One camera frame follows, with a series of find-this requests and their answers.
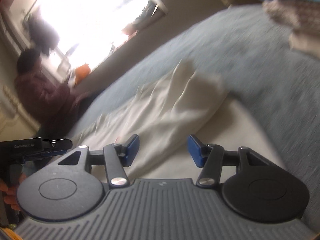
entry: circular pad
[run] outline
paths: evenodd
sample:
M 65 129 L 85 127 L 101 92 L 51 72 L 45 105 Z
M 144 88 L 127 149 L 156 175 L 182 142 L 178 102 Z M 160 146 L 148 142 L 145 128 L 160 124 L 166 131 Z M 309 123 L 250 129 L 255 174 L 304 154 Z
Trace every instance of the circular pad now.
M 222 186 L 228 206 L 240 215 L 264 223 L 301 216 L 309 202 L 307 187 L 277 166 L 250 166 Z
M 40 194 L 52 200 L 60 200 L 72 196 L 77 185 L 70 179 L 49 179 L 39 187 Z
M 27 178 L 17 191 L 21 209 L 41 221 L 66 221 L 95 208 L 104 195 L 101 182 L 72 165 L 48 165 Z
M 249 192 L 257 198 L 276 200 L 284 196 L 286 188 L 273 179 L 258 179 L 249 186 Z

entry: white blanket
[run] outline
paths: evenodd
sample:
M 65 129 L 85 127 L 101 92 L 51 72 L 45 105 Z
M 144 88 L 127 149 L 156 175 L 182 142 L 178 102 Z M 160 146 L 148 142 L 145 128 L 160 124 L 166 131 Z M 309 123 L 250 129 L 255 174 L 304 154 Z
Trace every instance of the white blanket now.
M 130 168 L 129 179 L 144 177 L 185 144 L 219 109 L 227 96 L 220 77 L 194 72 L 190 62 L 180 62 L 153 84 L 140 88 L 135 98 L 72 138 L 75 146 L 102 149 L 140 136 L 140 150 Z M 93 167 L 102 179 L 103 167 Z
M 134 99 L 118 110 L 102 115 L 98 121 L 72 138 L 74 146 L 91 150 L 124 143 L 132 134 L 140 136 L 140 150 L 129 178 L 179 179 L 199 176 L 201 169 L 187 151 L 186 139 L 196 134 L 204 143 L 216 143 L 226 150 L 248 146 L 284 167 L 265 134 L 236 99 L 227 97 L 217 76 L 202 76 L 190 62 L 179 65 L 158 82 L 141 87 Z M 235 173 L 224 167 L 220 182 Z M 105 182 L 103 166 L 92 174 Z

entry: hand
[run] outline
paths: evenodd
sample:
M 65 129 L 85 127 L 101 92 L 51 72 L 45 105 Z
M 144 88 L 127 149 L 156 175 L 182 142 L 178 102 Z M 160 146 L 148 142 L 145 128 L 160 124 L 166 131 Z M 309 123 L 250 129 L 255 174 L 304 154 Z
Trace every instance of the hand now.
M 25 179 L 26 175 L 24 173 L 21 173 L 19 177 L 19 184 L 21 184 Z M 2 179 L 0 179 L 0 190 L 6 192 L 6 196 L 4 196 L 4 202 L 8 205 L 11 205 L 11 208 L 14 210 L 20 211 L 20 207 L 18 206 L 17 202 L 17 189 L 18 185 L 8 188 L 8 186 L 4 183 Z

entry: bed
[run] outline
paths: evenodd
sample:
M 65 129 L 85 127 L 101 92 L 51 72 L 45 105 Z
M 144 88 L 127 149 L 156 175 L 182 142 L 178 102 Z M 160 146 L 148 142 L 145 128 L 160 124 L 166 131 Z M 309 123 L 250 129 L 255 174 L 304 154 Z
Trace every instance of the bed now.
M 320 66 L 290 51 L 290 29 L 273 24 L 261 6 L 234 7 L 194 25 L 154 51 L 91 105 L 68 134 L 80 133 L 114 111 L 181 59 L 203 73 L 219 73 L 266 132 L 289 172 L 310 191 L 305 223 L 320 231 Z

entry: maroon jacket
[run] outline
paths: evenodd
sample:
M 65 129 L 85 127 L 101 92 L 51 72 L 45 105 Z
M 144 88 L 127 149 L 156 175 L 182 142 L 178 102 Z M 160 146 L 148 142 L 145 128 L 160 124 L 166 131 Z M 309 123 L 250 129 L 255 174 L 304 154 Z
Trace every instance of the maroon jacket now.
M 15 89 L 25 110 L 47 129 L 70 129 L 76 121 L 83 97 L 66 84 L 56 87 L 38 73 L 26 73 L 16 78 Z

